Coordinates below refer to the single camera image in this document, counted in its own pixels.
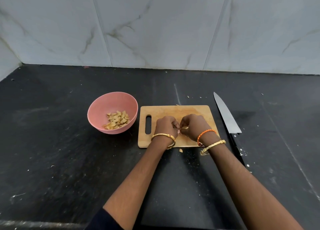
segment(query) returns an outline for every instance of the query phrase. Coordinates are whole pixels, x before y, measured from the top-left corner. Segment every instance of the gold bangle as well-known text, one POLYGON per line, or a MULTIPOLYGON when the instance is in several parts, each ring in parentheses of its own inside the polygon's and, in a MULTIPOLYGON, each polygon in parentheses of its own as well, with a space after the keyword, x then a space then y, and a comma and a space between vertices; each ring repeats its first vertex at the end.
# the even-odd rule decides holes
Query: gold bangle
POLYGON ((220 141, 218 141, 218 142, 216 142, 216 143, 213 143, 212 145, 210 145, 210 146, 206 147, 205 149, 203 149, 202 151, 200 151, 200 155, 202 155, 202 156, 208 155, 209 152, 207 152, 207 151, 208 151, 211 147, 214 147, 214 146, 216 146, 216 145, 218 145, 218 144, 222 144, 222 143, 226 143, 226 141, 225 141, 225 140, 220 140, 220 141))
POLYGON ((155 135, 151 136, 151 141, 152 141, 152 139, 153 139, 155 136, 157 136, 157 135, 165 135, 165 136, 170 137, 170 138, 173 140, 173 144, 170 145, 170 146, 168 146, 167 150, 168 150, 168 149, 171 149, 171 148, 174 147, 174 145, 176 144, 176 139, 175 139, 172 135, 164 134, 164 133, 158 133, 158 134, 155 134, 155 135))

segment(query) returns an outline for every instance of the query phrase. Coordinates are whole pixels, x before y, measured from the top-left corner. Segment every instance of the hand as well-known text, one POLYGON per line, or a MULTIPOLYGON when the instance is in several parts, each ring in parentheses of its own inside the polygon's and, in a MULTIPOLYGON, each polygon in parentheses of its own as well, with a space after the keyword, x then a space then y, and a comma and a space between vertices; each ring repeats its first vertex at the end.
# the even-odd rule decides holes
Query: hand
MULTIPOLYGON (((208 125, 202 115, 195 114, 189 114, 183 117, 180 127, 189 127, 188 129, 180 129, 180 131, 183 135, 186 135, 195 142, 203 131, 211 129, 210 125, 208 125)), ((207 137, 213 137, 216 142, 220 140, 220 138, 213 131, 210 131, 200 137, 200 142, 206 145, 207 137)))
MULTIPOLYGON (((155 127, 155 133, 164 133, 172 135, 174 138, 178 137, 178 129, 180 125, 178 121, 172 116, 165 116, 162 119, 157 120, 157 126, 155 127)), ((164 135, 158 135, 153 138, 152 141, 159 141, 159 143, 165 144, 166 147, 170 146, 173 141, 170 137, 164 135)))

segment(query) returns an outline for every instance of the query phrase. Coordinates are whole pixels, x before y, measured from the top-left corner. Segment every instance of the cutting board handle hole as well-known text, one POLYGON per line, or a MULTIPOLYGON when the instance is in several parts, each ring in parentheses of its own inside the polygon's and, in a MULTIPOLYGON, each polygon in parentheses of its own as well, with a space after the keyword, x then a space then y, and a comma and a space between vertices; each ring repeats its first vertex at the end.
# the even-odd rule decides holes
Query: cutting board handle hole
POLYGON ((151 115, 148 114, 146 116, 146 134, 150 135, 151 134, 151 115))

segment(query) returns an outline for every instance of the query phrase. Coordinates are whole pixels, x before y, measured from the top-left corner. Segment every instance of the wooden cutting board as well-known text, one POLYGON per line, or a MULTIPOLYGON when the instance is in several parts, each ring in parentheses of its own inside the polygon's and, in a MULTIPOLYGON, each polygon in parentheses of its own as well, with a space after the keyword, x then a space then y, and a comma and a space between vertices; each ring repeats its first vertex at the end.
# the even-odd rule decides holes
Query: wooden cutting board
MULTIPOLYGON (((173 116, 180 123, 181 119, 189 114, 202 115, 208 124, 217 133, 216 123, 211 114, 210 108, 207 105, 189 105, 189 106, 142 106, 140 109, 140 121, 139 121, 139 135, 138 135, 138 147, 147 148, 150 144, 151 136, 154 135, 156 129, 156 123, 158 119, 166 115, 173 116), (147 135, 146 131, 146 117, 151 116, 151 134, 147 135)), ((174 147, 197 147, 197 143, 189 139, 184 135, 178 135, 176 139, 176 145, 174 147)))

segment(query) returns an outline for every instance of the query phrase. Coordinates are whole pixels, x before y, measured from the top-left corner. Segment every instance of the orange thread bracelet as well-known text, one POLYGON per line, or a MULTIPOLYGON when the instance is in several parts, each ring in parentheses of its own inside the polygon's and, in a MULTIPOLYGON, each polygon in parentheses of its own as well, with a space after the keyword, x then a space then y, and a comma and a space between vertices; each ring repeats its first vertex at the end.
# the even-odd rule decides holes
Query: orange thread bracelet
POLYGON ((208 132, 208 131, 213 131, 214 133, 217 133, 217 132, 216 132, 215 130, 213 130, 213 129, 203 131, 203 132, 198 136, 198 139, 197 139, 198 146, 203 146, 203 145, 199 142, 199 139, 200 139, 200 137, 201 137, 204 133, 206 133, 206 132, 208 132))

